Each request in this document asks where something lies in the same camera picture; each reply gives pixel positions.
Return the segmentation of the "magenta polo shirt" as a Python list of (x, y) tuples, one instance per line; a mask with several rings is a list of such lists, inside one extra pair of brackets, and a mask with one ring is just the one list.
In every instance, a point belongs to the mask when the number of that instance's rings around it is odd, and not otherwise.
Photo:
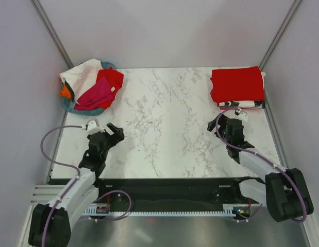
[(92, 86), (89, 90), (83, 93), (75, 104), (74, 109), (78, 111), (90, 111), (99, 107), (99, 85)]

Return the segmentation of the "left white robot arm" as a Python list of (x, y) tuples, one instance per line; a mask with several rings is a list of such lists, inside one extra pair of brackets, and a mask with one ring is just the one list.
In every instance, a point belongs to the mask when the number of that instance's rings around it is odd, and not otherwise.
[(107, 124), (110, 133), (93, 119), (80, 126), (86, 130), (88, 148), (76, 174), (53, 199), (32, 211), (28, 243), (31, 246), (67, 246), (73, 227), (93, 202), (103, 202), (107, 189), (98, 184), (109, 150), (124, 140), (123, 128)]

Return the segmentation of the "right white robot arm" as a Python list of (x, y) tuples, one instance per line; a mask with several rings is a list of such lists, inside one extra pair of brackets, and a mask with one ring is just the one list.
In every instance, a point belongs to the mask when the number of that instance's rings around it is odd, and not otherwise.
[(271, 217), (282, 222), (293, 220), (302, 223), (312, 214), (314, 206), (303, 173), (275, 164), (245, 140), (242, 121), (219, 114), (207, 126), (227, 149), (228, 156), (258, 176), (240, 182), (230, 190), (235, 202), (250, 198), (263, 204)]

